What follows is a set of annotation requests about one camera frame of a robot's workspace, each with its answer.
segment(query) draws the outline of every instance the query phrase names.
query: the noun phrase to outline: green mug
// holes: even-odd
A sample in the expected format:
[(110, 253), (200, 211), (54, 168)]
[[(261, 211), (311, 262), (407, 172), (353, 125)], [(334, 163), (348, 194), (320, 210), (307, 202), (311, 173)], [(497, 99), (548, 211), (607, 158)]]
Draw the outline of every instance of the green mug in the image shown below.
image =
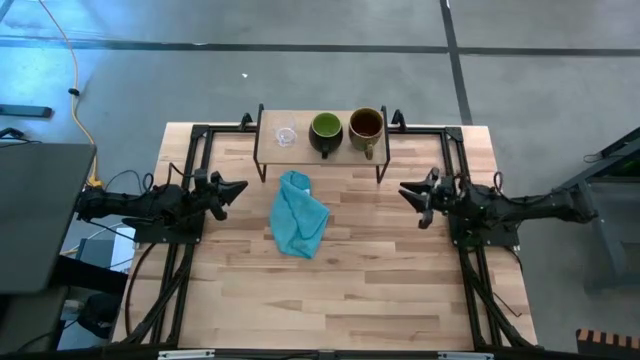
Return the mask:
[(309, 126), (309, 142), (322, 154), (323, 159), (336, 151), (342, 144), (342, 124), (337, 116), (331, 113), (318, 114)]
[(349, 140), (356, 150), (364, 151), (367, 160), (373, 159), (373, 146), (380, 140), (384, 120), (378, 111), (360, 108), (349, 119)]

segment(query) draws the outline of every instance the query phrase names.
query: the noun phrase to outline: yellow cable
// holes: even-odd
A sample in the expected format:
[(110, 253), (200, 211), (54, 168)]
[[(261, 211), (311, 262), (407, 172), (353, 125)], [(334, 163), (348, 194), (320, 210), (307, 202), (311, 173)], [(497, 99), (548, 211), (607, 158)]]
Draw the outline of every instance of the yellow cable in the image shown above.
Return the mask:
[[(73, 58), (73, 70), (74, 70), (73, 88), (77, 90), (78, 89), (78, 60), (76, 59), (76, 54), (73, 51), (73, 47), (71, 46), (71, 42), (69, 41), (69, 38), (67, 38), (67, 34), (65, 34), (65, 32), (62, 30), (62, 27), (60, 27), (60, 24), (58, 24), (56, 19), (53, 17), (53, 14), (51, 14), (51, 11), (49, 11), (49, 9), (44, 4), (44, 2), (42, 0), (38, 0), (38, 2), (40, 3), (40, 5), (42, 5), (42, 8), (44, 9), (44, 11), (47, 12), (49, 17), (51, 18), (51, 21), (53, 21), (53, 23), (56, 25), (58, 30), (60, 30), (60, 34), (62, 34), (62, 37), (64, 38), (64, 41), (65, 41), (65, 43), (67, 43), (67, 47), (69, 48), (69, 51), (71, 52), (71, 57)], [(87, 129), (85, 129), (85, 127), (82, 125), (80, 120), (78, 120), (78, 116), (76, 116), (76, 109), (78, 107), (78, 103), (77, 103), (76, 97), (77, 97), (76, 95), (73, 95), (73, 94), (71, 95), (71, 117), (73, 118), (73, 121), (75, 121), (75, 123), (78, 125), (80, 130), (82, 130), (82, 132), (84, 132), (84, 134), (87, 135), (87, 138), (89, 138), (89, 142), (91, 142), (91, 144), (95, 145), (96, 142), (93, 140), (93, 137), (91, 136), (89, 131), (87, 131)], [(97, 154), (97, 152), (96, 152), (96, 155), (93, 157), (93, 165), (92, 165), (91, 168), (92, 168), (91, 169), (91, 175), (89, 176), (89, 180), (88, 180), (89, 181), (89, 185), (102, 187), (103, 182), (98, 179), (98, 154)]]
[(60, 253), (62, 256), (72, 255), (78, 252), (78, 249), (71, 249)]

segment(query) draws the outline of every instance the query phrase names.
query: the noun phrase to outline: wooden stand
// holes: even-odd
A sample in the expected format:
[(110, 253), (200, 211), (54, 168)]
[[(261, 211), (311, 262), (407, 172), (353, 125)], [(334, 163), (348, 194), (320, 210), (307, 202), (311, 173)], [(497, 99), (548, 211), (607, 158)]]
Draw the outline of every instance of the wooden stand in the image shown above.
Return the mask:
[[(320, 152), (309, 143), (309, 127), (316, 115), (330, 112), (336, 115), (342, 123), (344, 136), (342, 145), (322, 159)], [(373, 147), (373, 159), (367, 160), (363, 151), (356, 150), (349, 140), (349, 119), (353, 111), (321, 111), (321, 110), (264, 110), (260, 104), (256, 129), (253, 159), (260, 175), (265, 182), (267, 165), (331, 165), (331, 166), (375, 166), (376, 179), (382, 181), (387, 170), (391, 153), (389, 150), (389, 130), (387, 128), (387, 112), (383, 107), (380, 115), (384, 119), (384, 135)], [(283, 127), (291, 127), (296, 133), (295, 142), (291, 146), (283, 147), (276, 139), (276, 132)]]

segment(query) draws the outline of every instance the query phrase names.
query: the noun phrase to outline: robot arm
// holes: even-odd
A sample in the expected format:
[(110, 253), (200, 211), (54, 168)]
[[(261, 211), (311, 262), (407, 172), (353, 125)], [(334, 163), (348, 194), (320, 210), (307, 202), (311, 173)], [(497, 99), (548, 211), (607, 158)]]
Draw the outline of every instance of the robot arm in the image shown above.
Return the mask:
[(198, 222), (202, 221), (197, 215), (206, 210), (211, 211), (216, 220), (225, 220), (227, 213), (222, 207), (230, 205), (248, 185), (247, 181), (226, 182), (217, 171), (207, 181), (204, 169), (195, 170), (193, 177), (195, 189), (192, 191), (166, 184), (154, 186), (142, 195), (128, 195), (87, 187), (76, 204), (78, 220), (123, 215), (128, 217), (123, 222), (136, 230), (155, 228), (161, 232), (188, 234), (197, 230)]
[(578, 188), (554, 190), (547, 195), (508, 198), (499, 188), (471, 183), (468, 178), (445, 176), (436, 185), (438, 168), (433, 168), (420, 182), (402, 182), (402, 195), (422, 213), (418, 226), (429, 227), (433, 211), (454, 215), (467, 229), (492, 229), (517, 224), (528, 219), (558, 218), (587, 223), (597, 216)]

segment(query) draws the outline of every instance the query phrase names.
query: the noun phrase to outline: mug handle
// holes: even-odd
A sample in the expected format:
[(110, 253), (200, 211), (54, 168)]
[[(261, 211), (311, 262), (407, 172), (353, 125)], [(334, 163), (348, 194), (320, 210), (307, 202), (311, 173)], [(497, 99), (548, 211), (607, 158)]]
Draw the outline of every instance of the mug handle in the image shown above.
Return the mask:
[(370, 142), (367, 142), (367, 145), (364, 149), (364, 156), (367, 157), (367, 160), (371, 160), (373, 159), (373, 144)]
[(322, 159), (326, 160), (329, 157), (329, 145), (322, 144)]

